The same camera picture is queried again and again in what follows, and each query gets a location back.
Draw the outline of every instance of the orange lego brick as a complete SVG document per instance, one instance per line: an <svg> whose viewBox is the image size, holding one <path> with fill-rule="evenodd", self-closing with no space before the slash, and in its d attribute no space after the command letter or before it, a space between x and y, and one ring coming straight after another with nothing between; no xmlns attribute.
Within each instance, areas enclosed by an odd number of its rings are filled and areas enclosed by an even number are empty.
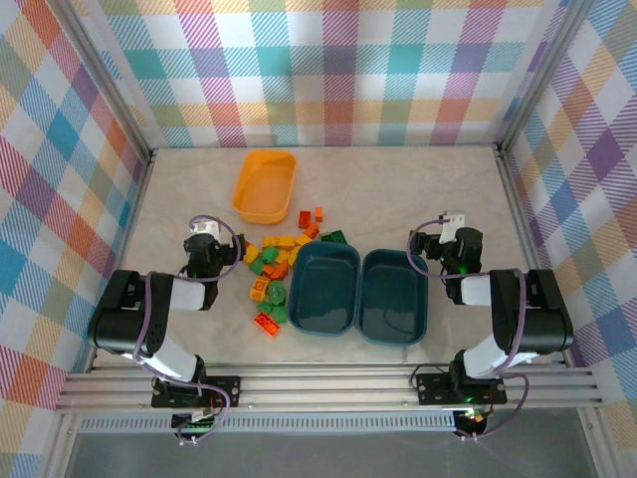
<svg viewBox="0 0 637 478"><path fill-rule="evenodd" d="M306 232L304 232L304 234L310 239L314 239L319 235L319 225L316 223L310 224L310 227L306 229Z"/></svg>
<svg viewBox="0 0 637 478"><path fill-rule="evenodd" d="M257 324L263 331L270 337L274 337L281 329L281 326L277 324L268 314L260 312L255 317L255 324Z"/></svg>
<svg viewBox="0 0 637 478"><path fill-rule="evenodd" d="M288 275L288 261L282 262L279 267L272 273L270 278L273 281L283 281Z"/></svg>
<svg viewBox="0 0 637 478"><path fill-rule="evenodd" d="M255 283L252 286L252 289L250 290L250 299L253 299L257 302L265 301L269 285L270 279L263 276L257 277Z"/></svg>
<svg viewBox="0 0 637 478"><path fill-rule="evenodd" d="M266 264L265 266L263 266L263 274L265 274L266 276L272 278L272 275L275 273L275 271L277 270L277 268L275 266L273 266L272 264Z"/></svg>

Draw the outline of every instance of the lego brick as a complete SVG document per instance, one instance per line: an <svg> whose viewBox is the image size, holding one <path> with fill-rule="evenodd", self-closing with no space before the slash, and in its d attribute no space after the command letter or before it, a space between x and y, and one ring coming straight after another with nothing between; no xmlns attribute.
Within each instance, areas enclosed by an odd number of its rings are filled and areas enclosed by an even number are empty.
<svg viewBox="0 0 637 478"><path fill-rule="evenodd" d="M295 247L297 247L297 243L295 241L295 236L280 236L279 238L279 248L285 249L286 251L291 251Z"/></svg>
<svg viewBox="0 0 637 478"><path fill-rule="evenodd" d="M345 241L345 235L340 229L331 233L331 241L338 242L340 244L347 244L347 241Z"/></svg>
<svg viewBox="0 0 637 478"><path fill-rule="evenodd" d="M255 262L255 259L259 257L259 249L257 249L252 244L248 244L246 247L246 255L243 257L243 260L247 264L252 264Z"/></svg>
<svg viewBox="0 0 637 478"><path fill-rule="evenodd" d="M295 262L297 262L297 255L299 254L299 249L301 249L301 246L295 247L290 252L290 256L288 257L288 264L290 264L290 267L294 267Z"/></svg>
<svg viewBox="0 0 637 478"><path fill-rule="evenodd" d="M270 246L278 246L279 245L279 236L265 236L261 240L261 247L264 249Z"/></svg>
<svg viewBox="0 0 637 478"><path fill-rule="evenodd" d="M312 242L312 239L310 239L308 236L306 236L305 234L301 234L297 239L297 244L299 244L300 246L305 246L306 244L308 244L309 242Z"/></svg>
<svg viewBox="0 0 637 478"><path fill-rule="evenodd" d="M257 306L257 310L259 312L263 312L264 314L268 314L268 315L272 313L273 309L274 308L272 307L272 304L266 301L260 302L259 305Z"/></svg>
<svg viewBox="0 0 637 478"><path fill-rule="evenodd" d="M263 276L257 277L250 290L250 299L259 302L265 301L268 293L268 285L270 285L270 279Z"/></svg>
<svg viewBox="0 0 637 478"><path fill-rule="evenodd" d="M266 264L272 264L277 260L277 256L279 255L279 251L276 247L270 246L263 250L261 253L261 257Z"/></svg>
<svg viewBox="0 0 637 478"><path fill-rule="evenodd" d="M263 267L266 265L265 262L263 262L263 258L258 257L257 259L255 259L253 261L252 264L250 264L250 269L252 270L252 272L254 272L255 274L263 274Z"/></svg>
<svg viewBox="0 0 637 478"><path fill-rule="evenodd" d="M257 317L255 317L255 324L257 324L270 337L274 337L281 329L279 324L277 324L268 314L263 312L260 312Z"/></svg>
<svg viewBox="0 0 637 478"><path fill-rule="evenodd" d="M281 281L272 281L268 289L268 300L275 307L286 304L286 286Z"/></svg>
<svg viewBox="0 0 637 478"><path fill-rule="evenodd" d="M319 235L319 225L316 223L311 224L310 227L306 229L304 234L308 236L310 239L314 239L315 237Z"/></svg>
<svg viewBox="0 0 637 478"><path fill-rule="evenodd" d="M290 256L290 253L282 249L279 251L279 255L277 256L277 259L275 262L277 262L277 264L283 264L284 262L288 262L288 256Z"/></svg>
<svg viewBox="0 0 637 478"><path fill-rule="evenodd" d="M288 308L285 306L273 307L271 315L277 324L284 324L289 318Z"/></svg>
<svg viewBox="0 0 637 478"><path fill-rule="evenodd" d="M275 272L272 273L270 277L276 281L283 281L287 275L288 275L288 261L285 261L281 263L279 266L277 266L277 269L275 270Z"/></svg>
<svg viewBox="0 0 637 478"><path fill-rule="evenodd" d="M301 211L299 213L299 229L307 229L312 222L312 213L309 211Z"/></svg>
<svg viewBox="0 0 637 478"><path fill-rule="evenodd" d="M266 264L265 266L263 266L263 274L270 278L272 278L272 275L275 273L276 270L277 268L272 264Z"/></svg>

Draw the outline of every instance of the floor below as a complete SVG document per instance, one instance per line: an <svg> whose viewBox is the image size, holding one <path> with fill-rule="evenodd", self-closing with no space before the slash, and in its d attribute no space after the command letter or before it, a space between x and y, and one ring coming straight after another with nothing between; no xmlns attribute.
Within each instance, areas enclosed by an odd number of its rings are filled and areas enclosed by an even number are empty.
<svg viewBox="0 0 637 478"><path fill-rule="evenodd" d="M483 270L522 267L523 254L490 147L293 148L298 160L289 213L280 224L244 222L231 206L247 149L163 149L151 170L122 268L176 273L186 263L183 241L196 214L221 217L256 244L266 235L297 235L299 211L322 206L322 231L340 229L360 254L404 250L410 229L447 209L462 209L484 233ZM431 271L440 265L428 262ZM290 285L292 274L286 279ZM210 311L171 313L169 333L206 361L449 361L491 333L488 308L455 306L440 281L430 281L428 327L410 347L366 340L356 328L340 337L308 335L286 324L270 338L253 323L255 275L245 264L219 283ZM98 362L116 360L101 353Z"/></svg>
<svg viewBox="0 0 637 478"><path fill-rule="evenodd" d="M496 413L494 424L506 416L507 411ZM478 444L463 444L451 432L219 433L193 449L177 446L171 434L81 433L66 476L592 478L596 473L577 412L544 409L524 410Z"/></svg>

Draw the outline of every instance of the checkered fabric wall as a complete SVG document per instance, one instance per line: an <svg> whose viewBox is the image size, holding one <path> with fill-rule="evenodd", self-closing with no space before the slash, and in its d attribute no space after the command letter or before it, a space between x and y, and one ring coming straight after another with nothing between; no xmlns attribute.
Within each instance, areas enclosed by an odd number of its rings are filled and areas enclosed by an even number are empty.
<svg viewBox="0 0 637 478"><path fill-rule="evenodd" d="M544 54L546 53L546 49L548 48L548 45L550 44L550 42L552 42L553 38L555 37L555 34L557 33L557 31L559 30L559 27L562 24L562 21L564 20L566 11L568 10L568 7L570 6L571 2L572 0L560 0L559 6L555 10L553 17L550 19L550 23L548 24L548 27L546 28L546 30L544 31L544 34L541 37L541 41L539 42L539 45L537 46L537 50L535 50L535 53L533 54L533 57L531 61L529 62L529 66L527 67L527 70L525 71L525 75L523 76L523 79L520 82L520 85L518 86L516 95L514 96L513 100L511 101L511 104L509 105L509 108L507 109L507 112L505 113L505 117L500 125L498 134L495 137L495 142L497 143L502 142L504 135L507 132L509 125L511 124L511 120L514 118L514 116L518 112L518 109L520 108L520 103L522 102L523 98L529 91L529 87L531 86L531 80L535 76L535 73L537 72L537 68L542 64L542 61L544 59Z"/></svg>
<svg viewBox="0 0 637 478"><path fill-rule="evenodd" d="M34 476L142 162L45 0L0 16L0 477Z"/></svg>
<svg viewBox="0 0 637 478"><path fill-rule="evenodd" d="M573 354L595 370L637 463L637 1L596 2L513 153L576 326Z"/></svg>
<svg viewBox="0 0 637 478"><path fill-rule="evenodd" d="M550 38L561 3L76 0L76 8L151 144L296 146L491 143L540 45L537 30Z"/></svg>

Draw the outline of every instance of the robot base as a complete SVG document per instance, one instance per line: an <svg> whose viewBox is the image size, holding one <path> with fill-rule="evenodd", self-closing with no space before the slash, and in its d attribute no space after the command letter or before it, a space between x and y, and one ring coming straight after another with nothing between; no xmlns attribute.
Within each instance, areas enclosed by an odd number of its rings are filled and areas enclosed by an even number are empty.
<svg viewBox="0 0 637 478"><path fill-rule="evenodd" d="M498 405L507 403L501 379L473 379L471 384L454 386L448 373L416 375L418 403L421 405Z"/></svg>
<svg viewBox="0 0 637 478"><path fill-rule="evenodd" d="M203 376L199 382L218 386L228 393L232 408L239 405L240 376ZM219 408L225 405L221 394L206 389L199 393L197 388L173 385L157 378L153 380L152 388L152 408Z"/></svg>

